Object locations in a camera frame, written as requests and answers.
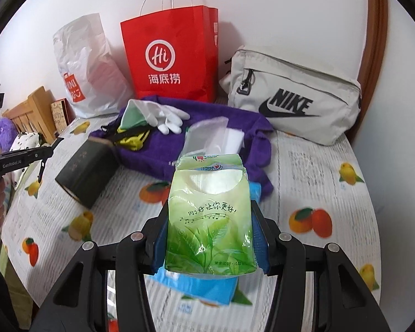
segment blue gripper pad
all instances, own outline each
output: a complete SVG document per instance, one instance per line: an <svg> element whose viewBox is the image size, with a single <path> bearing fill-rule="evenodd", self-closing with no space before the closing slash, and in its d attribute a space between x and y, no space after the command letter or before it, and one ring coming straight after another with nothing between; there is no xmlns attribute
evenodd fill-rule
<svg viewBox="0 0 415 332"><path fill-rule="evenodd" d="M264 274L267 274L270 268L268 244L254 213L252 213L252 230L253 251L255 253L255 257L257 258L258 267L263 270Z"/></svg>
<svg viewBox="0 0 415 332"><path fill-rule="evenodd" d="M157 273L158 269L165 264L166 242L168 240L168 222L169 219L167 218L165 223L163 223L157 240L155 241L154 261L151 266L154 273Z"/></svg>

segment silver screw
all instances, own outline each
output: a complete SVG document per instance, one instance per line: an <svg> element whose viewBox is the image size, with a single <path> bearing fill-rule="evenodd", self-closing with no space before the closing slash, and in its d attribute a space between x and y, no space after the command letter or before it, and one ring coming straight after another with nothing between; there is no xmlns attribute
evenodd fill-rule
<svg viewBox="0 0 415 332"><path fill-rule="evenodd" d="M283 232L283 233L280 233L280 234L278 235L278 238L279 238L281 241L288 242L288 241L290 241L290 240L292 239L292 236L291 236L290 234L288 234L287 232Z"/></svg>
<svg viewBox="0 0 415 332"><path fill-rule="evenodd" d="M94 243L91 241L87 241L85 243L83 243L83 245L81 246L85 251L89 251L92 250L92 248L94 247Z"/></svg>
<svg viewBox="0 0 415 332"><path fill-rule="evenodd" d="M140 241L143 238L143 234L141 232L134 232L131 234L132 241Z"/></svg>
<svg viewBox="0 0 415 332"><path fill-rule="evenodd" d="M328 249L330 252L338 252L340 250L340 246L338 246L336 243L330 243L328 245Z"/></svg>

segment purple cloth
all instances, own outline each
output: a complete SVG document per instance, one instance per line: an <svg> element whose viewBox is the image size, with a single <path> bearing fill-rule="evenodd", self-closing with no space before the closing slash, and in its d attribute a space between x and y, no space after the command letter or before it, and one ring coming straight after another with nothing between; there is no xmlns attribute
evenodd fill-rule
<svg viewBox="0 0 415 332"><path fill-rule="evenodd" d="M229 118L227 127L240 129L245 133L244 148L240 152L240 157L244 167L246 167L249 180L261 184L262 197L268 196L272 192L273 186L263 167L268 166L271 158L271 145L265 132L271 132L273 128L263 115L225 105L177 98L148 96L144 99L158 102L162 105L171 105L186 111L191 118L183 122L182 131L185 131L186 127L194 123L209 118L218 116ZM118 127L123 113L124 109L108 127ZM105 134L104 131L99 130L92 132L91 136L104 138ZM184 144L184 133L163 135L160 131L154 130L146 139L141 150L130 151L118 147L117 151L120 161L127 168L160 180L172 181L175 172L172 162L178 159Z"/></svg>

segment wooden headboard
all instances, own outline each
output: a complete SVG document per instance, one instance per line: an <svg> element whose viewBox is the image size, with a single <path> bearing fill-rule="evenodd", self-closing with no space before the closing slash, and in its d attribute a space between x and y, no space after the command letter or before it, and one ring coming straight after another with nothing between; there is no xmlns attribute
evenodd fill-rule
<svg viewBox="0 0 415 332"><path fill-rule="evenodd" d="M47 143L55 140L55 124L52 118L51 103L54 97L50 91L40 87L28 99L2 115L9 118L19 132L38 132Z"/></svg>

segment purple plush toy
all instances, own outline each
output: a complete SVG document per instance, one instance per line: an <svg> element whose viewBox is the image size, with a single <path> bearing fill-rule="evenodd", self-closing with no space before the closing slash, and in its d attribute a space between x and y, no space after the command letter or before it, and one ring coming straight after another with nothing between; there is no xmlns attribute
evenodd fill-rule
<svg viewBox="0 0 415 332"><path fill-rule="evenodd" d="M19 132L9 118L0 119L0 149L9 152Z"/></svg>

